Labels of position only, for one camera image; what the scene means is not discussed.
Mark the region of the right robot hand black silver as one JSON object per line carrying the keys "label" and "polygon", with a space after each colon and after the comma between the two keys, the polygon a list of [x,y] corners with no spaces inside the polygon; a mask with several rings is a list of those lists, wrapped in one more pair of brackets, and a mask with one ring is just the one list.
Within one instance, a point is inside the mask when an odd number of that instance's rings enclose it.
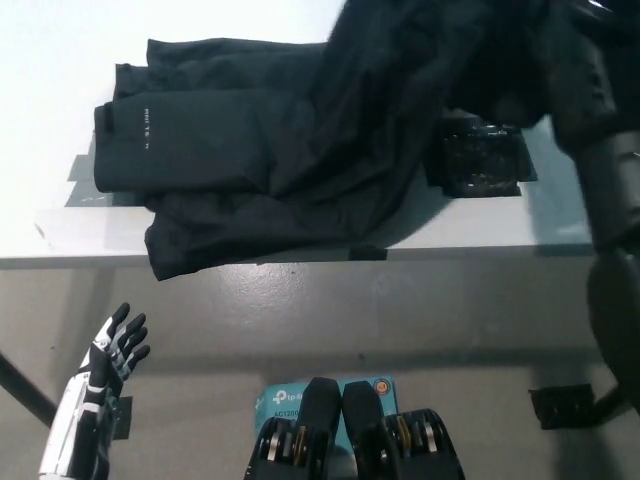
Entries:
{"label": "right robot hand black silver", "polygon": [[639,34],[639,2],[636,0],[576,0],[566,7],[585,29],[621,35]]}

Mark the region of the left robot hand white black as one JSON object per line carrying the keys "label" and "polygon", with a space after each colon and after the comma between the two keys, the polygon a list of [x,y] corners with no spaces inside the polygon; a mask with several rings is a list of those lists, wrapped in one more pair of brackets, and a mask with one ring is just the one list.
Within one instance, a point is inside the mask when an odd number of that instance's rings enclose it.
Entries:
{"label": "left robot hand white black", "polygon": [[102,402],[109,388],[118,396],[136,365],[150,353],[150,347],[143,344],[148,334],[146,315],[142,313],[128,320],[129,313],[127,302],[116,309],[94,337],[81,362],[78,374],[87,381],[85,402]]}

